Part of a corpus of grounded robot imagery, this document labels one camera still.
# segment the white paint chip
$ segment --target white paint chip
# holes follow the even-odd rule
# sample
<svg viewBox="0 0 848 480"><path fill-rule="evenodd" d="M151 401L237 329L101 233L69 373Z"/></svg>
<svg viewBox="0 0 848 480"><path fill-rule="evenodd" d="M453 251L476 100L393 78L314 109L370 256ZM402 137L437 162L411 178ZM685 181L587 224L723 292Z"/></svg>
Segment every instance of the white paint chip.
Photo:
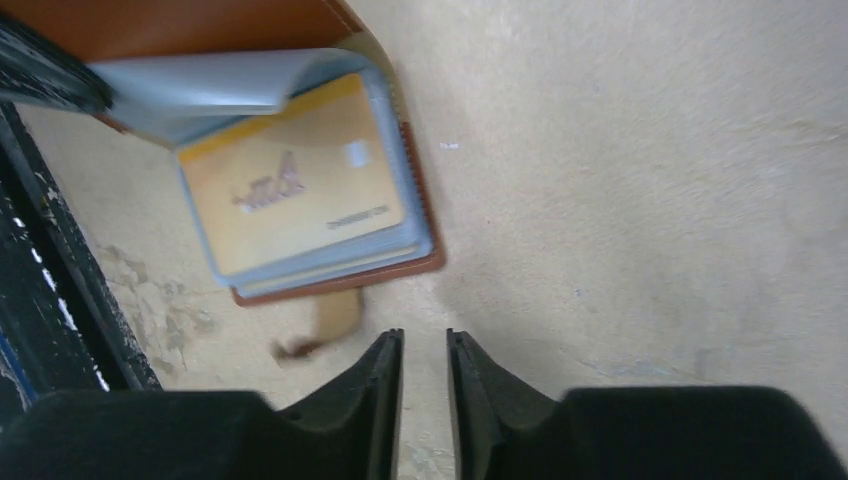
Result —
<svg viewBox="0 0 848 480"><path fill-rule="evenodd" d="M72 317L71 312L68 311L68 302L66 302L64 298L59 299L59 310L61 310L62 315L65 316L65 325L71 330L79 333L79 330L77 330L77 324L74 323L74 317Z"/></svg>
<svg viewBox="0 0 848 480"><path fill-rule="evenodd" d="M50 272L46 268L41 269L41 275L44 276L44 281L47 282L47 285L50 285L50 288L55 292L56 282L53 281L53 275L50 275Z"/></svg>
<svg viewBox="0 0 848 480"><path fill-rule="evenodd" d="M94 374L97 375L97 380L100 382L100 388L102 388L104 392L111 390L109 388L109 384L106 383L106 379L103 378L103 374L100 373L100 368L98 368L97 365L94 366Z"/></svg>

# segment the brown leather wallet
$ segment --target brown leather wallet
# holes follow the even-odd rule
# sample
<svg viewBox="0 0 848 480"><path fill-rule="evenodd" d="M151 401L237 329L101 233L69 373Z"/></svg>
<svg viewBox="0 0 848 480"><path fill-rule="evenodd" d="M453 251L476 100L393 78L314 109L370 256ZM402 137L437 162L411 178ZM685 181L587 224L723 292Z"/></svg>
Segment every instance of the brown leather wallet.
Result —
<svg viewBox="0 0 848 480"><path fill-rule="evenodd" d="M419 273L432 272L442 268L447 262L445 246L442 242L441 231L439 231L438 222L433 214L433 206L430 202L430 196L427 192L427 185L424 181L424 173L421 170L421 162L418 158L418 150L412 139L412 129L409 123L401 124L401 134L406 142L407 155L409 165L412 169L412 174L415 176L418 185L418 191L421 195L421 203L424 207L424 213L427 216L427 222L430 226L430 233L433 236L433 251L426 257L417 260L409 260L407 262L389 265L387 267L375 268L367 272L348 275L346 277L334 278L324 282L305 285L303 287L292 288L280 292L260 295L258 297L245 298L232 288L233 300L236 304L242 307L252 307L263 305L269 302L278 302L280 300L288 300L290 298L305 297L308 295L320 295L323 293L338 292L351 288L365 287L376 283L388 282L396 278L407 277L409 275L417 275Z"/></svg>

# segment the concrete floor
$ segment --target concrete floor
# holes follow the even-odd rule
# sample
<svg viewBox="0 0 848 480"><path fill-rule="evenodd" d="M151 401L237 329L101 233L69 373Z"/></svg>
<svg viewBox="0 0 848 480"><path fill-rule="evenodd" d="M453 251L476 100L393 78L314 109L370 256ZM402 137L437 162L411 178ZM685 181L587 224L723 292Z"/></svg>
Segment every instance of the concrete floor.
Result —
<svg viewBox="0 0 848 480"><path fill-rule="evenodd" d="M351 0L396 63L449 266L278 367L309 299L236 307L168 153L22 108L167 388L283 406L407 332L401 478L452 478L444 330L549 395L753 383L848 455L848 4ZM443 148L442 144L457 144Z"/></svg>

